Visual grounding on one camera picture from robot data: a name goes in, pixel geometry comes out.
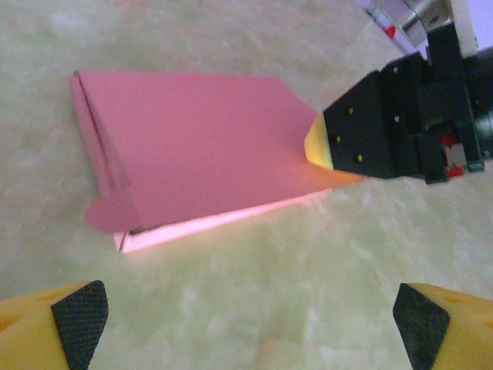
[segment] black rubber pad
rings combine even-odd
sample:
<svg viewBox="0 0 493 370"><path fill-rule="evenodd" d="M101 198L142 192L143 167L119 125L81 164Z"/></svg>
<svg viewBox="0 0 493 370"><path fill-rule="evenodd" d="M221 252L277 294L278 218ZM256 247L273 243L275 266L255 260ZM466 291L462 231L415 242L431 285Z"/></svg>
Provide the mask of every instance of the black rubber pad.
<svg viewBox="0 0 493 370"><path fill-rule="evenodd" d="M102 281L93 281L52 305L70 370L89 367L108 319L108 300Z"/></svg>
<svg viewBox="0 0 493 370"><path fill-rule="evenodd" d="M447 333L450 316L408 284L401 284L394 320L414 370L431 370Z"/></svg>

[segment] red component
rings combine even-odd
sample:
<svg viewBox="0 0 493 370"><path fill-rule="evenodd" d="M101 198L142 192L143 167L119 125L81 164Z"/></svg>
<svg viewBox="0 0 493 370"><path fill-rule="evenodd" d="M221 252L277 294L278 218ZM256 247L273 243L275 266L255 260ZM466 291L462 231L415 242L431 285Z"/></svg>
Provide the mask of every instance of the red component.
<svg viewBox="0 0 493 370"><path fill-rule="evenodd" d="M452 145L454 145L454 144L457 144L457 143L458 143L458 140L457 140L456 135L453 135L453 134L450 134L450 135L443 135L443 136L440 138L440 143L441 143L442 145L452 146Z"/></svg>
<svg viewBox="0 0 493 370"><path fill-rule="evenodd" d="M387 34L388 37L391 39L394 39L395 34L397 32L397 29L395 28L395 25L391 25L389 28L385 30L385 33Z"/></svg>
<svg viewBox="0 0 493 370"><path fill-rule="evenodd" d="M448 178L464 176L464 168L454 165L450 168L450 170L448 170L447 175Z"/></svg>

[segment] marble surface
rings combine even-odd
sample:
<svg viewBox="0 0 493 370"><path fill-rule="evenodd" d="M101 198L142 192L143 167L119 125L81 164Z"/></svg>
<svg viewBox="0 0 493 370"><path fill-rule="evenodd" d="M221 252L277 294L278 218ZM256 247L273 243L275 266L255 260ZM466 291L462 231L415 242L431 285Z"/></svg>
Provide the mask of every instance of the marble surface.
<svg viewBox="0 0 493 370"><path fill-rule="evenodd" d="M343 0L3 0L0 299L102 279L93 369L409 369L401 282L493 298L493 168L345 187L119 256L82 222L96 182L74 69L279 76L323 109L399 56Z"/></svg>

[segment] pink paper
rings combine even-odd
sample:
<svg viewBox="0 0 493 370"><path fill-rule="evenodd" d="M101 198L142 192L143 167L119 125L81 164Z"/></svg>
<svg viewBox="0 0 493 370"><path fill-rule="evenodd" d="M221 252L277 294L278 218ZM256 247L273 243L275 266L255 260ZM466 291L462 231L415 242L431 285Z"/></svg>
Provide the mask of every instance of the pink paper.
<svg viewBox="0 0 493 370"><path fill-rule="evenodd" d="M102 196L85 219L124 252L360 180L307 162L316 112L273 77L81 71L71 87Z"/></svg>

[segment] folded pink card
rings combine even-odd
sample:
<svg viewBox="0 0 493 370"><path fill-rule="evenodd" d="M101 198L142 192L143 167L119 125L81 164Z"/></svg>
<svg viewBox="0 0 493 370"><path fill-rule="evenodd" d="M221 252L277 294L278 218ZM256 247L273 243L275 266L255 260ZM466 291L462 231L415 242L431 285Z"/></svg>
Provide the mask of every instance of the folded pink card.
<svg viewBox="0 0 493 370"><path fill-rule="evenodd" d="M307 162L316 112L273 77L78 71L70 84L101 193L85 219L122 252L361 179Z"/></svg>

